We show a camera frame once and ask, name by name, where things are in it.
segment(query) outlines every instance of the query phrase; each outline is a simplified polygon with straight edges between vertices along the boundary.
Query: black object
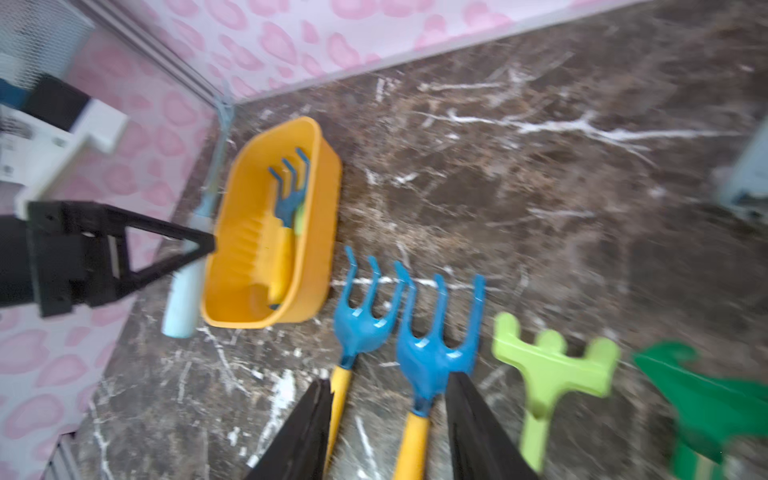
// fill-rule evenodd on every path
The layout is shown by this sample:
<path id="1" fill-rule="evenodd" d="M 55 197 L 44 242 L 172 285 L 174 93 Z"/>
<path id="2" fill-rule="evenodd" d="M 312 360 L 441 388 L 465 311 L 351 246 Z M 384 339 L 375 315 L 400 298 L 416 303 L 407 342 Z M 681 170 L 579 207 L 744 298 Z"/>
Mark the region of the black object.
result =
<path id="1" fill-rule="evenodd" d="M 316 379 L 245 480 L 322 480 L 333 394 L 328 379 Z"/>
<path id="2" fill-rule="evenodd" d="M 56 128 L 70 131 L 91 100 L 77 88 L 45 74 L 24 100 L 21 110 Z"/>
<path id="3" fill-rule="evenodd" d="M 215 248 L 211 233 L 94 202 L 30 202 L 27 211 L 27 222 L 0 217 L 0 307 L 36 302 L 41 316 L 114 302 Z M 197 248 L 134 272 L 128 227 Z"/>
<path id="4" fill-rule="evenodd" d="M 466 373 L 445 391 L 454 480 L 538 480 Z"/>

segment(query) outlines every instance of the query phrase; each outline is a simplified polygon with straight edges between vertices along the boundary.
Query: brown marble surface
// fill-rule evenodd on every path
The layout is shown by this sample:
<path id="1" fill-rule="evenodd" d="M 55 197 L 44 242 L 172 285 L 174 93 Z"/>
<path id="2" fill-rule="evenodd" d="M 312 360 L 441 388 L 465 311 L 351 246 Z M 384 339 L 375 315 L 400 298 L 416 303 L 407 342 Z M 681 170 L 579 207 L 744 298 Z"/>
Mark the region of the brown marble surface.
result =
<path id="1" fill-rule="evenodd" d="M 473 378 L 515 441 L 525 387 L 490 353 L 493 316 L 513 312 L 526 339 L 556 329 L 575 354 L 615 339 L 611 395 L 558 404 L 545 478 L 651 480 L 666 475 L 674 412 L 631 352 L 681 339 L 703 372 L 768 382 L 768 243 L 710 205 L 766 101 L 768 3 L 656 0 L 253 102 L 233 140 L 302 114 L 321 124 L 344 163 L 335 285 L 345 244 L 385 275 L 394 260 L 443 273 L 452 345 L 467 285 L 487 276 Z M 84 478 L 242 478 L 290 411 L 280 400 L 339 359 L 337 286 L 305 323 L 175 340 L 160 334 L 169 282 L 140 295 L 78 432 Z M 420 289 L 417 333 L 434 300 Z M 392 339 L 358 358 L 330 478 L 390 478 L 410 405 L 394 361 Z M 451 478 L 442 401 L 431 432 L 427 476 Z M 767 445 L 734 443 L 729 478 L 768 478 Z"/>

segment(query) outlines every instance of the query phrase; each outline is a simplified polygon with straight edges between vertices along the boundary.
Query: wall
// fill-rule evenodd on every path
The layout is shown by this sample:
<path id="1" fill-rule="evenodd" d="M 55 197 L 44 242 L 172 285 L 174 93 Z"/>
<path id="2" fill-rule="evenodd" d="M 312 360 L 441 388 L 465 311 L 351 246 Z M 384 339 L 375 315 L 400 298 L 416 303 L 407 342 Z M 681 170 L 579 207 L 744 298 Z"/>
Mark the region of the wall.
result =
<path id="1" fill-rule="evenodd" d="M 86 151 L 55 197 L 170 218 L 213 111 L 109 34 L 96 31 L 67 79 L 131 117 L 114 155 Z M 10 208 L 10 196 L 1 196 Z M 134 268 L 160 242 L 129 236 Z M 0 310 L 0 479 L 40 477 L 59 434 L 77 429 L 134 298 L 42 320 L 36 306 Z"/>
<path id="2" fill-rule="evenodd" d="M 639 0 L 117 0 L 238 98 L 316 84 Z"/>

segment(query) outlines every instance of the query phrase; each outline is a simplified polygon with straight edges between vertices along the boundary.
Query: yellow plastic basket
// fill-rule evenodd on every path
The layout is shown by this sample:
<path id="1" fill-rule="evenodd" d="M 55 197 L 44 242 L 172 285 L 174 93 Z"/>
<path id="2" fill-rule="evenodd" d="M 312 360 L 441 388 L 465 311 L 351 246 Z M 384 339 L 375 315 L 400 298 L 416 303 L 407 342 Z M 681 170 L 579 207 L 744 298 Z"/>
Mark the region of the yellow plastic basket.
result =
<path id="1" fill-rule="evenodd" d="M 293 275 L 277 310 L 267 302 L 273 251 L 282 226 L 274 216 L 277 182 L 269 167 L 280 171 L 286 158 L 306 174 L 296 155 L 310 159 L 303 230 L 296 237 Z M 209 256 L 200 307 L 210 325 L 254 329 L 312 318 L 328 293 L 341 161 L 312 118 L 301 117 L 257 135 L 235 159 L 216 224 L 216 252 Z"/>

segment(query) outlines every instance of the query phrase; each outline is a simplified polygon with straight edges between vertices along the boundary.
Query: blue object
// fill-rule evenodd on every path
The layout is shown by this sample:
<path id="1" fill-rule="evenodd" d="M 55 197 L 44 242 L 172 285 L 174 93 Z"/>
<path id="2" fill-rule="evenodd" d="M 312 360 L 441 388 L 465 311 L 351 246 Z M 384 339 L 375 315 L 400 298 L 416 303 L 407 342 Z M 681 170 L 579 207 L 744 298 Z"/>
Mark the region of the blue object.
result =
<path id="1" fill-rule="evenodd" d="M 217 95 L 216 111 L 219 118 L 219 138 L 214 148 L 214 155 L 208 167 L 203 196 L 200 205 L 187 218 L 187 226 L 210 232 L 213 229 L 213 216 L 216 200 L 219 197 L 219 177 L 224 163 L 227 140 L 234 117 L 234 106 L 229 86 L 224 84 L 223 94 Z M 197 248 L 194 242 L 185 242 L 184 251 Z M 170 284 L 168 303 L 163 313 L 163 335 L 185 339 L 191 337 L 200 318 L 200 298 L 203 296 L 205 283 L 205 257 L 186 265 L 174 273 Z"/>
<path id="2" fill-rule="evenodd" d="M 0 104 L 8 105 L 16 110 L 21 110 L 28 94 L 29 92 L 24 88 L 11 85 L 0 78 Z"/>
<path id="3" fill-rule="evenodd" d="M 357 260 L 352 248 L 346 247 L 346 257 L 349 259 L 349 272 L 346 274 L 346 285 L 339 299 L 339 305 L 333 314 L 333 330 L 342 347 L 342 357 L 339 365 L 344 369 L 351 369 L 358 353 L 372 352 L 384 344 L 392 328 L 395 326 L 395 318 L 400 310 L 402 292 L 406 289 L 406 282 L 402 278 L 408 277 L 408 271 L 400 262 L 395 262 L 398 282 L 395 295 L 392 297 L 392 306 L 389 312 L 380 319 L 371 313 L 371 305 L 376 298 L 376 287 L 382 272 L 379 263 L 374 256 L 368 257 L 371 264 L 373 277 L 371 287 L 366 292 L 366 298 L 362 305 L 353 309 L 349 306 L 349 294 L 352 292 L 352 284 L 357 274 Z"/>
<path id="4" fill-rule="evenodd" d="M 432 400 L 445 392 L 451 372 L 472 373 L 475 356 L 480 343 L 480 325 L 485 304 L 485 277 L 475 276 L 475 301 L 469 314 L 469 328 L 464 343 L 457 349 L 450 349 L 442 341 L 442 327 L 448 308 L 448 289 L 442 275 L 435 275 L 439 297 L 432 330 L 417 339 L 411 333 L 411 318 L 416 304 L 416 285 L 406 269 L 398 270 L 401 280 L 409 285 L 406 311 L 402 315 L 397 339 L 397 361 L 400 369 L 413 386 L 413 409 L 418 416 L 429 416 Z"/>
<path id="5" fill-rule="evenodd" d="M 286 166 L 290 172 L 290 193 L 283 198 L 283 178 L 270 167 L 270 173 L 277 179 L 277 201 L 275 202 L 275 217 L 283 221 L 283 226 L 293 228 L 293 214 L 301 204 L 304 203 L 304 197 L 306 197 L 306 185 L 310 182 L 310 159 L 306 157 L 302 149 L 297 148 L 296 153 L 299 154 L 301 160 L 306 165 L 306 174 L 304 175 L 304 185 L 301 188 L 296 188 L 296 178 L 298 174 L 293 165 L 288 160 L 283 159 L 283 165 Z"/>

